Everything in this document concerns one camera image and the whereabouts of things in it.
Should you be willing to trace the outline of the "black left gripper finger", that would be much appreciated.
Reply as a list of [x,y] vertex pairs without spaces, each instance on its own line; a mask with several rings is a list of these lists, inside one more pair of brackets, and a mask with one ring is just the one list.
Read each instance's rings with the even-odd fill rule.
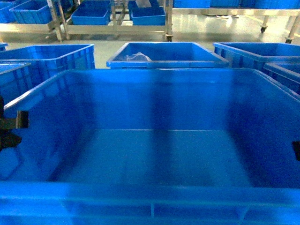
[[297,161],[300,161],[300,141],[293,141],[292,148]]
[[29,112],[17,111],[16,118],[1,118],[1,129],[22,129],[29,127]]

